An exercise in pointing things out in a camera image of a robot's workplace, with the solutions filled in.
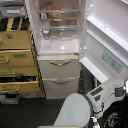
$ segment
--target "floor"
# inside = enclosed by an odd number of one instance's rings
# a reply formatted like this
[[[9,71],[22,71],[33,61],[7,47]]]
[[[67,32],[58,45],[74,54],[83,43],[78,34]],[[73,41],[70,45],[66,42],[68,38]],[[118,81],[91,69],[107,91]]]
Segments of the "floor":
[[[93,77],[87,69],[81,71],[79,82],[79,93],[86,94],[94,87]],[[113,112],[118,113],[118,123],[113,128],[128,128],[128,98],[121,102],[116,102],[104,113],[99,119],[101,128],[110,128],[108,124],[104,124]],[[0,128],[37,128],[38,126],[53,125],[64,99],[46,100],[45,98],[21,98],[18,105],[2,105],[0,104]]]

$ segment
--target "white drawer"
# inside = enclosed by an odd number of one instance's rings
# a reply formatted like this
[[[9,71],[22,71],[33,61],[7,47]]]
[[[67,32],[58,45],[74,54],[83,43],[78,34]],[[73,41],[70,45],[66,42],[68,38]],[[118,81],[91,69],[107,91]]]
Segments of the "white drawer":
[[[78,91],[79,79],[43,80],[47,99],[62,99]]]
[[[38,56],[42,79],[79,78],[80,63],[78,56],[42,57]]]

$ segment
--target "freezer drawer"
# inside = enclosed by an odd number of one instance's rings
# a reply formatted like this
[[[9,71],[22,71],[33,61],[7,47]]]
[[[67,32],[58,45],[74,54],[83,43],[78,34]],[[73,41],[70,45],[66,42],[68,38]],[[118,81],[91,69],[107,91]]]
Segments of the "freezer drawer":
[[[30,82],[0,83],[0,94],[3,93],[29,93],[40,92],[38,80]]]
[[[0,77],[37,76],[36,66],[0,68]]]
[[[31,50],[0,51],[0,67],[34,65]]]
[[[46,98],[61,99],[66,98],[78,90],[79,79],[52,79],[43,80]]]
[[[0,32],[0,49],[29,49],[28,31]]]
[[[46,58],[38,56],[42,78],[79,78],[80,63],[77,58],[78,56],[47,56]]]

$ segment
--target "white refrigerator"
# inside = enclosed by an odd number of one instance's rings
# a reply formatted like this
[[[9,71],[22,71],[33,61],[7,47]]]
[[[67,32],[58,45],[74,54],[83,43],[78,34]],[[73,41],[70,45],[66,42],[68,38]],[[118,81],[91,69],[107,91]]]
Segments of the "white refrigerator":
[[[77,92],[81,63],[128,79],[128,0],[25,0],[47,99]]]

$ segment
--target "open refrigerator door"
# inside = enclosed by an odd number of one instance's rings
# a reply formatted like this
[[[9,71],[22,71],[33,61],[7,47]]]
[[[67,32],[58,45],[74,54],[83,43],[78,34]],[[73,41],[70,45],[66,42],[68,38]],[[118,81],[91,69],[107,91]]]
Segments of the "open refrigerator door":
[[[25,3],[38,55],[79,53],[85,0],[26,0]]]
[[[128,79],[128,5],[86,0],[80,62],[101,82]]]

